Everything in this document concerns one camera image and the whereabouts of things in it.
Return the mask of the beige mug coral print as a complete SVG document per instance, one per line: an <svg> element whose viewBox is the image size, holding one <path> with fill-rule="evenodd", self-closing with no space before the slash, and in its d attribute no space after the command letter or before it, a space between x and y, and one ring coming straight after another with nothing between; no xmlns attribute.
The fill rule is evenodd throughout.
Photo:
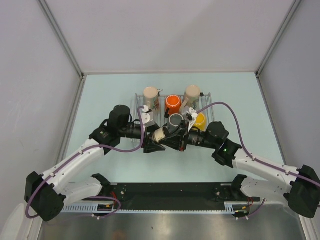
<svg viewBox="0 0 320 240"><path fill-rule="evenodd" d="M143 104L146 105L154 113L160 110L160 99L158 89L154 86L146 87L143 90Z"/></svg>

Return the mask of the stainless steel cup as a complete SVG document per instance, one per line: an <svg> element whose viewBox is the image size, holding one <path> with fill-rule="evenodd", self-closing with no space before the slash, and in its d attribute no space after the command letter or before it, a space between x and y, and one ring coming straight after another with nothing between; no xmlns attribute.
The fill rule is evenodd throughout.
<svg viewBox="0 0 320 240"><path fill-rule="evenodd" d="M168 138L172 132L170 129L168 129L167 126L163 126L162 128L157 129L153 134L152 134L152 139L154 142L159 143L160 141Z"/></svg>

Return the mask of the yellow mug black handle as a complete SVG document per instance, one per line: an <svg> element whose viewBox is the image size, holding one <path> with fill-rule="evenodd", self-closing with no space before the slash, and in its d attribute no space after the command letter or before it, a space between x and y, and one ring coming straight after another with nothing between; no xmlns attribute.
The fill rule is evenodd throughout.
<svg viewBox="0 0 320 240"><path fill-rule="evenodd" d="M201 131L206 130L207 118L206 116L200 112L195 120L194 127L200 129Z"/></svg>

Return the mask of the dark green mug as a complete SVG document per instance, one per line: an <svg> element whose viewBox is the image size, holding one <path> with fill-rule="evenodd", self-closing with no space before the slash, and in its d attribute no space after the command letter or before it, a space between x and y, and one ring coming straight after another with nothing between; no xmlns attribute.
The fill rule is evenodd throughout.
<svg viewBox="0 0 320 240"><path fill-rule="evenodd" d="M184 117L179 113L174 113L168 118L167 127L172 132L172 126L179 124Z"/></svg>

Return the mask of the orange mug black handle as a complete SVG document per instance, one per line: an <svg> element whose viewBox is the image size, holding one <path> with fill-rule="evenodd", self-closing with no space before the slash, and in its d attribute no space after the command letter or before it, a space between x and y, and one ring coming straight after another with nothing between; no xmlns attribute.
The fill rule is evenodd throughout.
<svg viewBox="0 0 320 240"><path fill-rule="evenodd" d="M165 118L169 118L172 114L178 114L182 105L181 98L178 95L169 95L164 101Z"/></svg>

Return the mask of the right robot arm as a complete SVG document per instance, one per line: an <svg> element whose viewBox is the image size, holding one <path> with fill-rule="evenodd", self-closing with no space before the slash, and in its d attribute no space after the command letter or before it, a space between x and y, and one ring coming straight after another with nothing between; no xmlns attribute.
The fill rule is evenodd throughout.
<svg viewBox="0 0 320 240"><path fill-rule="evenodd" d="M257 197L280 202L295 213L312 219L320 205L320 179L307 165L301 168L277 164L260 158L231 141L229 132L219 121L211 122L206 131L191 130L182 121L179 126L166 126L154 133L154 140L169 148L184 151L187 145L213 149L212 158L220 165L250 172L261 177L254 180L237 175L230 188L231 196L242 201L245 197Z"/></svg>

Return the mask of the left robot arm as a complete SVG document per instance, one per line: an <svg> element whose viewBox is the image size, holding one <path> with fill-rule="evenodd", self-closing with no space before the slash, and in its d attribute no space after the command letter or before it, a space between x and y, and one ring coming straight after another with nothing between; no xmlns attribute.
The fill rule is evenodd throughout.
<svg viewBox="0 0 320 240"><path fill-rule="evenodd" d="M155 125L154 112L147 105L139 106L136 112L138 124L134 123L128 106L115 106L109 117L71 156L41 174L35 171L30 173L25 184L25 216L28 219L39 217L49 222L65 206L79 200L107 199L111 188L100 174L91 176L77 187L68 187L68 184L74 176L110 151L133 153L149 146L147 130Z"/></svg>

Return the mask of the beige mug blue print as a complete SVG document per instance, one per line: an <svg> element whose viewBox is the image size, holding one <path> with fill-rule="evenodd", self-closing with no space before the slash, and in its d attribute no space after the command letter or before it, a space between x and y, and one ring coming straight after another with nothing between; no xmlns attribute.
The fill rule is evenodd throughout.
<svg viewBox="0 0 320 240"><path fill-rule="evenodd" d="M180 109L184 107L190 107L194 110L199 110L201 90L197 85L189 85L185 91L182 99L182 104Z"/></svg>

